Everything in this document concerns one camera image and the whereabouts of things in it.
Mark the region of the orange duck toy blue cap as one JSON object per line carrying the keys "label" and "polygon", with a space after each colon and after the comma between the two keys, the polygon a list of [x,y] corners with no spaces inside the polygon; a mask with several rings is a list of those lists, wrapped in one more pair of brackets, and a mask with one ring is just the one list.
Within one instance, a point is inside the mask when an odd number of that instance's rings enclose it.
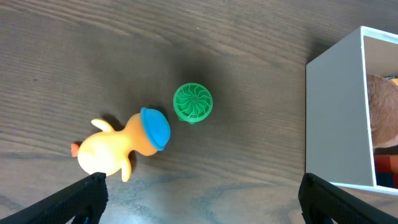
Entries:
{"label": "orange duck toy blue cap", "polygon": [[100,132],[92,134],[81,144],[71,144],[72,157],[78,159],[80,167],[88,174],[102,172],[110,176],[121,171],[123,182],[131,178],[129,155],[132,151],[152,156],[164,150],[171,135],[167,118],[159,110],[151,108],[141,108],[120,131],[103,119],[93,119],[91,124]]}

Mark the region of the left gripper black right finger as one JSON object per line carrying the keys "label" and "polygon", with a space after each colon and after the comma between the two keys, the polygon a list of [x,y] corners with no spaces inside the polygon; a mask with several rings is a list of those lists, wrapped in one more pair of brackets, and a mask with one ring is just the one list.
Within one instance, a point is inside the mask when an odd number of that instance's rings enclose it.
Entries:
{"label": "left gripper black right finger", "polygon": [[312,173],[303,175],[298,192],[306,224],[397,224],[397,218]]}

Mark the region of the yellow grey toy truck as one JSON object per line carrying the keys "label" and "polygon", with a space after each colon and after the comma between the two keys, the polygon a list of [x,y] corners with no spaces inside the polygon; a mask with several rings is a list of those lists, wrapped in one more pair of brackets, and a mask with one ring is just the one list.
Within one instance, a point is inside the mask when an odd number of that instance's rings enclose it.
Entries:
{"label": "yellow grey toy truck", "polygon": [[386,77],[386,79],[391,80],[391,81],[394,82],[396,85],[398,85],[398,77],[390,76],[390,77]]}

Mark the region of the green ribbed round toy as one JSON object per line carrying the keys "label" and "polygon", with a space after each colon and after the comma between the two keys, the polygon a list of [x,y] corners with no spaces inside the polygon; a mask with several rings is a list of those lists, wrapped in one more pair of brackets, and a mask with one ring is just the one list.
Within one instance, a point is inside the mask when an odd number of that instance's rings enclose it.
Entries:
{"label": "green ribbed round toy", "polygon": [[203,121],[211,113],[213,98],[203,85],[186,83],[175,92],[173,107],[179,120],[195,124]]}

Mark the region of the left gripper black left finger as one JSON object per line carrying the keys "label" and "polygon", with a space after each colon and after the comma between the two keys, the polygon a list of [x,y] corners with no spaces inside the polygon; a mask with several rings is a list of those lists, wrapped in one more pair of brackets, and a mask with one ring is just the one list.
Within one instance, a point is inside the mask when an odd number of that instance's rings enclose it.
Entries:
{"label": "left gripper black left finger", "polygon": [[1,219],[10,224],[98,224],[108,202],[106,174],[96,172]]}

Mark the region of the brown plush bear toy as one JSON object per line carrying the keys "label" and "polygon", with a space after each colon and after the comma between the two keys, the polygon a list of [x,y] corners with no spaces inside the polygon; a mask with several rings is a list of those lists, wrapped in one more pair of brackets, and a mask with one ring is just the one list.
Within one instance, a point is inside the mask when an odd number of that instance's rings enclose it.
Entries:
{"label": "brown plush bear toy", "polygon": [[367,76],[373,148],[397,145],[397,84],[379,75]]}

